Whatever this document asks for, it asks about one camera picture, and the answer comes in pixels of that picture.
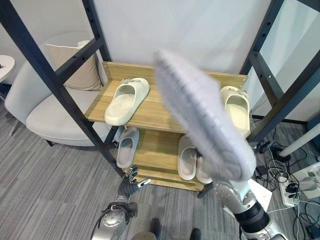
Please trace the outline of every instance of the shoe rack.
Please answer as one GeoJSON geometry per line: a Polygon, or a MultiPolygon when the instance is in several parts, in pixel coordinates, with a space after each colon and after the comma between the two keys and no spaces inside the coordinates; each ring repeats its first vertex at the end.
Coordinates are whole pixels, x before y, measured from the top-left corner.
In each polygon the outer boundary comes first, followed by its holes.
{"type": "MultiPolygon", "coordinates": [[[[102,62],[107,84],[85,113],[94,122],[105,122],[105,111],[113,99],[116,88],[125,78],[145,78],[150,85],[148,96],[141,103],[127,127],[139,128],[140,137],[133,164],[139,167],[137,180],[151,179],[151,184],[201,191],[204,184],[195,177],[183,180],[178,175],[178,144],[185,130],[162,104],[161,95],[154,80],[154,68],[146,65],[119,62],[102,62]]],[[[234,86],[241,89],[246,75],[208,72],[220,82],[221,87],[234,86]]]]}

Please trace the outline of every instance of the slipper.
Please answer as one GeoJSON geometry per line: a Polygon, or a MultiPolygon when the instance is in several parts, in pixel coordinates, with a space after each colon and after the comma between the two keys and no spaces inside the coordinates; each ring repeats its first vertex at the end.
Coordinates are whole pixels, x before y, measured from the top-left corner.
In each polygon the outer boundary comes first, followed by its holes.
{"type": "Polygon", "coordinates": [[[119,168],[125,169],[132,164],[135,157],[138,141],[138,128],[129,127],[123,131],[120,137],[119,150],[116,158],[116,165],[119,168]]]}
{"type": "Polygon", "coordinates": [[[184,180],[191,180],[196,176],[197,151],[190,139],[184,135],[178,147],[178,174],[184,180]]]}
{"type": "Polygon", "coordinates": [[[203,184],[212,182],[212,178],[207,174],[206,169],[210,168],[208,161],[206,162],[203,156],[199,156],[196,162],[196,178],[203,184]]]}
{"type": "Polygon", "coordinates": [[[112,126],[129,122],[150,90],[148,81],[141,77],[126,78],[121,82],[104,114],[104,121],[112,126]]]}
{"type": "Polygon", "coordinates": [[[220,90],[224,110],[232,120],[233,125],[244,138],[250,134],[248,95],[234,86],[225,86],[220,90]]]}

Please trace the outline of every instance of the gray carpet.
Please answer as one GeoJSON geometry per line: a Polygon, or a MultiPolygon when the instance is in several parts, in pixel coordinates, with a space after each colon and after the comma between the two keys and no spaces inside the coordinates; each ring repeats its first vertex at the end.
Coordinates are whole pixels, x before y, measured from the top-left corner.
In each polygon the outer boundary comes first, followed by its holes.
{"type": "MultiPolygon", "coordinates": [[[[0,102],[0,239],[88,240],[100,211],[115,200],[120,177],[95,147],[50,147],[22,124],[8,136],[14,120],[6,114],[0,102]]],[[[300,125],[281,124],[276,137],[285,145],[304,131],[300,125]]],[[[308,159],[297,169],[315,163],[319,155],[311,144],[304,149],[308,159]]],[[[293,157],[301,156],[297,151],[293,157]]],[[[269,211],[284,207],[279,192],[273,193],[269,211]]],[[[201,229],[203,240],[239,239],[239,225],[222,210],[213,191],[197,199],[193,191],[148,185],[131,201],[138,203],[138,217],[123,240],[146,231],[155,217],[162,224],[161,240],[188,240],[195,227],[201,229]]],[[[288,239],[294,239],[292,209],[271,214],[288,239]]]]}

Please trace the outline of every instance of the cushion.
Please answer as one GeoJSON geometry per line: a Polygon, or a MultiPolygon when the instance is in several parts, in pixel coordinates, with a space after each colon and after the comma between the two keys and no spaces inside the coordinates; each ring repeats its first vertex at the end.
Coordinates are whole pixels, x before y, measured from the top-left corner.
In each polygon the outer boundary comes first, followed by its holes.
{"type": "MultiPolygon", "coordinates": [[[[83,91],[67,87],[66,89],[83,113],[99,93],[97,91],[83,91]]],[[[40,137],[55,143],[73,146],[93,146],[93,143],[53,94],[31,111],[26,119],[26,127],[40,137]]],[[[104,122],[95,122],[93,128],[102,140],[107,137],[110,130],[110,126],[104,122]]],[[[119,137],[120,134],[117,133],[114,139],[119,141],[119,137]]]]}
{"type": "MultiPolygon", "coordinates": [[[[62,66],[69,58],[76,54],[83,45],[78,47],[57,46],[46,44],[50,56],[57,68],[62,66]]],[[[87,61],[64,83],[66,87],[79,90],[98,91],[103,86],[101,84],[96,67],[95,55],[89,57],[87,61]]]]}

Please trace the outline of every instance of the person's shoe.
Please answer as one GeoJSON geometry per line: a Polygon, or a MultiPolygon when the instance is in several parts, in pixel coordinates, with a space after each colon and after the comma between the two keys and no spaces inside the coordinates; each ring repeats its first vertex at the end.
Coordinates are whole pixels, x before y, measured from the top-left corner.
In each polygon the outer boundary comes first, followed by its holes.
{"type": "Polygon", "coordinates": [[[161,232],[161,225],[158,218],[153,218],[150,223],[149,232],[155,235],[155,238],[158,240],[161,232]]]}
{"type": "Polygon", "coordinates": [[[201,240],[201,231],[199,228],[194,228],[192,230],[190,240],[201,240]]]}

